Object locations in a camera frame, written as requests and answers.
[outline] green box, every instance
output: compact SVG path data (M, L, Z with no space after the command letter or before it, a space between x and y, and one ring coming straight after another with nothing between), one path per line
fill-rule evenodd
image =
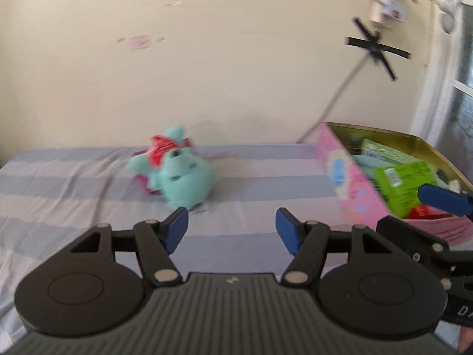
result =
M405 218L412 207L420 205L417 190L425 183L437 185L432 168L425 161L376 168L375 178L391 212Z
M361 154L365 156L376 157L377 159L387 161L394 165L414 163L421 161L411 155L398 151L394 148L387 147L367 138L361 143Z

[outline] black tape cross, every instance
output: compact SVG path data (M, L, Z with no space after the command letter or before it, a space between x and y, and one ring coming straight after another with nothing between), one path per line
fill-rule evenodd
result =
M354 39L353 37L347 37L346 44L353 45L354 47L364 48L370 51L370 55L374 59L375 63L377 63L378 60L380 60L385 66L387 73L389 73L391 80L396 81L397 77L393 69L391 68L388 61L386 60L386 58L381 52L382 51L391 52L391 53L394 53L395 55L404 57L405 59L410 59L411 54L406 51L402 51L401 49L389 47L387 45L378 43L378 41L381 39L381 34L379 32L376 32L375 35L371 34L371 32L368 29L366 29L366 27L361 23L358 17L355 17L353 19L353 22L358 27L359 31L366 37L366 40Z

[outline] ribbed gray surface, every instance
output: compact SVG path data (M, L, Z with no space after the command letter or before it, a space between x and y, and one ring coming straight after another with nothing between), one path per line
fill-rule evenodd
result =
M85 339L28 334L8 355L447 355L433 335L378 342L335 326L273 275L194 274L154 292L125 325Z

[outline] gray cable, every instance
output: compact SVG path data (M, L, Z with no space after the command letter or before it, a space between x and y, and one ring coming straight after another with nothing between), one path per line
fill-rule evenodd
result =
M323 111L322 115L320 116L319 120L311 126L301 137L299 137L296 141L296 143L303 143L304 140L309 136L315 128L317 128L320 124L322 124L327 116L329 115L330 111L332 110L333 106L337 103L338 99L340 98L341 94L344 92L348 84L353 80L353 78L356 76L356 74L361 70L361 67L365 65L366 61L370 57L370 53L367 52L365 57L363 57L360 62L356 65L356 67L350 72L350 74L347 76L347 78L344 80L344 82L339 86L335 94L333 95L332 99L326 106L325 110Z

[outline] barcode label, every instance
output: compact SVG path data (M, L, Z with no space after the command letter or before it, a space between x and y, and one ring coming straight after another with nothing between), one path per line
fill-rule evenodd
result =
M398 187L403 183L394 168L385 169L385 174L389 183L391 183L391 187Z

